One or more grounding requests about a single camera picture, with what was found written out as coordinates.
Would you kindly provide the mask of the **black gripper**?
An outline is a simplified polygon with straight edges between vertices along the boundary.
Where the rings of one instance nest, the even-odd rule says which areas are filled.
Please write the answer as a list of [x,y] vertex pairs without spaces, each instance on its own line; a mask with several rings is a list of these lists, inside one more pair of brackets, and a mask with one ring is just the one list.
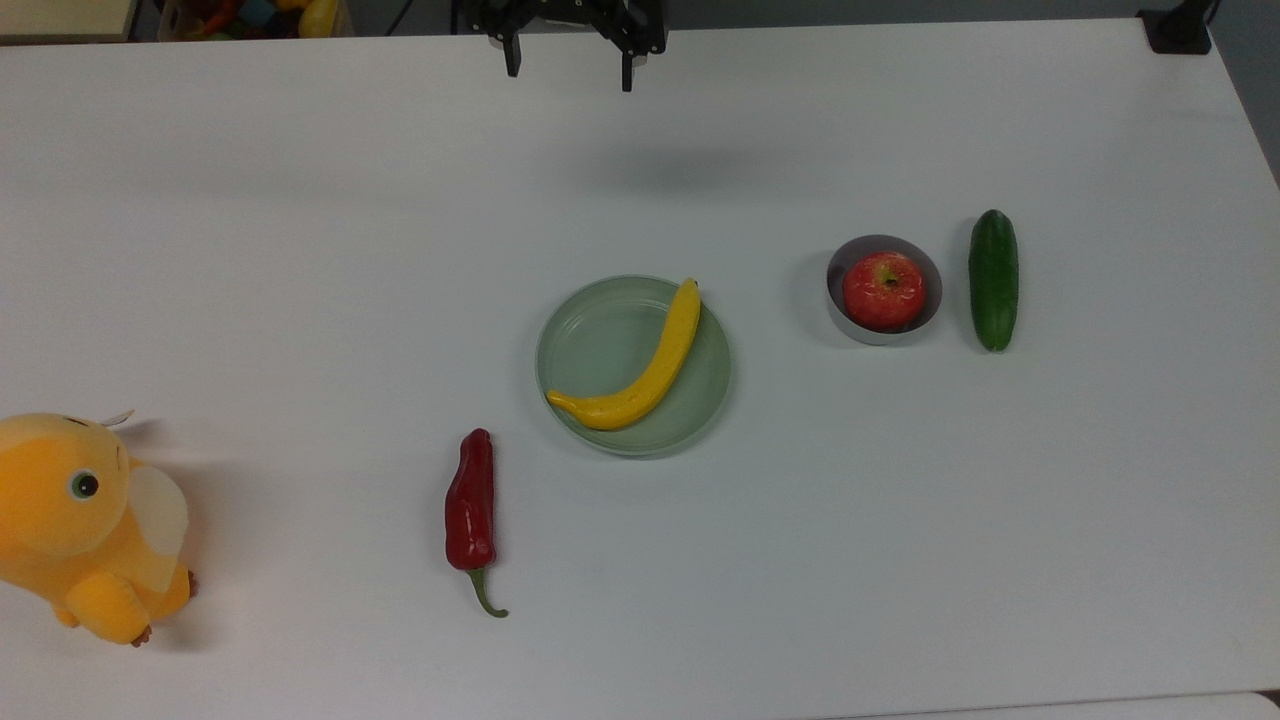
[[586,26],[621,51],[621,88],[634,88],[636,56],[667,49],[666,1],[470,1],[468,28],[504,40],[509,78],[518,77],[522,53],[518,32],[532,20]]

